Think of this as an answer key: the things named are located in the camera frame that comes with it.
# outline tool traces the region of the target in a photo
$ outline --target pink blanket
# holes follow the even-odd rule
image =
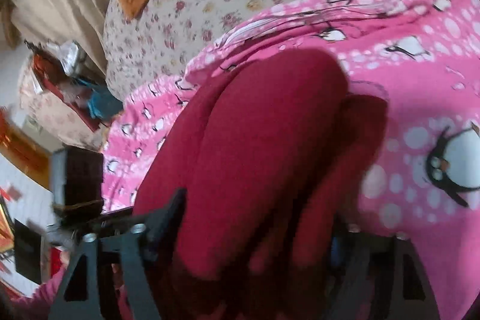
[[[442,319],[460,319],[480,291],[479,7],[298,0],[265,10],[205,48],[184,78],[161,76],[126,100],[104,152],[106,209],[134,202],[172,124],[208,77],[287,48],[322,48],[337,56],[353,93],[389,101],[385,145],[352,221],[409,236]]]

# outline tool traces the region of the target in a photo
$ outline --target metal bolt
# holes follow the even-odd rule
[[[349,224],[349,232],[352,234],[357,234],[361,231],[360,227],[357,224]]]
[[[86,234],[85,236],[83,236],[83,241],[86,243],[92,243],[95,240],[97,240],[96,234]]]
[[[398,240],[409,240],[409,236],[405,232],[397,232],[395,236]]]
[[[130,232],[133,234],[141,234],[147,229],[145,224],[135,224],[132,228],[130,228]]]

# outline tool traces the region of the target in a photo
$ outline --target curtain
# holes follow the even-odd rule
[[[105,75],[103,24],[109,0],[12,0],[11,21],[33,43],[77,41],[95,72]]]

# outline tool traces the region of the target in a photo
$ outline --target screw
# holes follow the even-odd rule
[[[83,241],[86,242],[86,243],[92,243],[95,240],[97,240],[97,235],[96,234],[86,234],[83,237]]]
[[[145,224],[135,224],[132,228],[130,228],[130,232],[133,234],[141,234],[147,229]]]
[[[360,227],[357,224],[349,224],[349,232],[352,234],[357,234],[361,231]]]

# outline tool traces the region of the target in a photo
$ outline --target white wall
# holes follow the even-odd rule
[[[14,51],[0,52],[0,106],[9,107],[13,122],[20,128],[26,113],[18,108],[18,77],[29,53],[25,45]]]
[[[18,127],[22,127],[26,113],[18,107],[18,77],[27,61],[29,50],[22,45],[15,51],[0,52],[0,106],[11,106],[10,113]],[[28,220],[41,228],[54,222],[51,211],[52,193],[31,180],[0,154],[0,186],[11,183],[23,197],[17,202],[8,202],[12,219],[23,224]],[[10,273],[0,272],[0,278],[25,295],[31,295],[37,285],[15,272],[15,264],[4,261]]]

